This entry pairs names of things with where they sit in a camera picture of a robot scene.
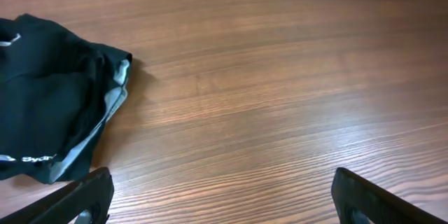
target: dark fabric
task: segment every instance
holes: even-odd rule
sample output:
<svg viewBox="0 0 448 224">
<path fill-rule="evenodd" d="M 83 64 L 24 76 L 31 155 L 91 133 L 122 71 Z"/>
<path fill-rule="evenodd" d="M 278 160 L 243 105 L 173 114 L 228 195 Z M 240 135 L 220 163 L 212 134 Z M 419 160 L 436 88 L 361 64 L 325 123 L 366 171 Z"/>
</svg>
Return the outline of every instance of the dark fabric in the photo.
<svg viewBox="0 0 448 224">
<path fill-rule="evenodd" d="M 20 39 L 0 47 L 0 155 L 17 160 L 0 161 L 0 179 L 26 173 L 48 183 L 51 162 L 62 160 L 103 118 L 104 95 L 117 86 L 114 70 L 132 56 L 89 43 L 49 20 L 31 15 L 0 19 L 0 41 L 17 33 Z M 87 167 L 63 180 L 88 173 L 97 139 L 93 142 L 77 159 Z M 43 156 L 54 158 L 22 162 Z"/>
</svg>

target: folded garment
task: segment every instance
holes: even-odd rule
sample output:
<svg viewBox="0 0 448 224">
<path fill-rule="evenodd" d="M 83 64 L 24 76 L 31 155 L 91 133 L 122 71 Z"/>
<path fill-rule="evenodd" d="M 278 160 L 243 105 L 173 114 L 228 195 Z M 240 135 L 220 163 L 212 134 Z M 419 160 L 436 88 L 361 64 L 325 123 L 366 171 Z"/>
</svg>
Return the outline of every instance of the folded garment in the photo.
<svg viewBox="0 0 448 224">
<path fill-rule="evenodd" d="M 105 123 L 126 99 L 131 62 L 49 20 L 0 19 L 0 179 L 88 174 Z"/>
</svg>

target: clothing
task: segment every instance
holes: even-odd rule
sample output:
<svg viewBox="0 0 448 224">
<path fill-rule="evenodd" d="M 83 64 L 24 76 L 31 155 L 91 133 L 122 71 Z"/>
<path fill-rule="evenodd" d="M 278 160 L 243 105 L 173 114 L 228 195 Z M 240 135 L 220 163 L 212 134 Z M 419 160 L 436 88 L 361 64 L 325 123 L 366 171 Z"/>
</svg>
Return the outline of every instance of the clothing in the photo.
<svg viewBox="0 0 448 224">
<path fill-rule="evenodd" d="M 131 62 L 49 20 L 0 19 L 0 179 L 88 174 L 106 121 L 126 99 Z"/>
</svg>

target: black plastic part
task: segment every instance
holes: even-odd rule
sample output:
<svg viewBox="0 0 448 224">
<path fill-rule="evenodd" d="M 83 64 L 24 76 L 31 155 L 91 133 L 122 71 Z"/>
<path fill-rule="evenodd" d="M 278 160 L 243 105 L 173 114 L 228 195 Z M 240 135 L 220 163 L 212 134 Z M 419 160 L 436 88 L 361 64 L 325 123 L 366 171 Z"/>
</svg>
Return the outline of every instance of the black plastic part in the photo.
<svg viewBox="0 0 448 224">
<path fill-rule="evenodd" d="M 345 168 L 337 168 L 331 195 L 342 224 L 447 223 Z"/>
<path fill-rule="evenodd" d="M 113 196 L 112 176 L 99 168 L 86 177 L 2 218 L 0 224 L 104 224 Z"/>
</svg>

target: wooden surface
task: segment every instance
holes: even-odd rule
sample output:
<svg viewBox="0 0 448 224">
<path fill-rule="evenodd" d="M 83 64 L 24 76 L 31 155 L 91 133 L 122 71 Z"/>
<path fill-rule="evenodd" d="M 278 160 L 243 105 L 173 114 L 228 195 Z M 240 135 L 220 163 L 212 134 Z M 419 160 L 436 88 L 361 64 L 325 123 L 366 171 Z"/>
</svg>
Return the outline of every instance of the wooden surface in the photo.
<svg viewBox="0 0 448 224">
<path fill-rule="evenodd" d="M 134 54 L 110 223 L 336 223 L 347 167 L 448 219 L 448 0 L 0 0 Z M 59 188 L 0 183 L 0 214 Z"/>
</svg>

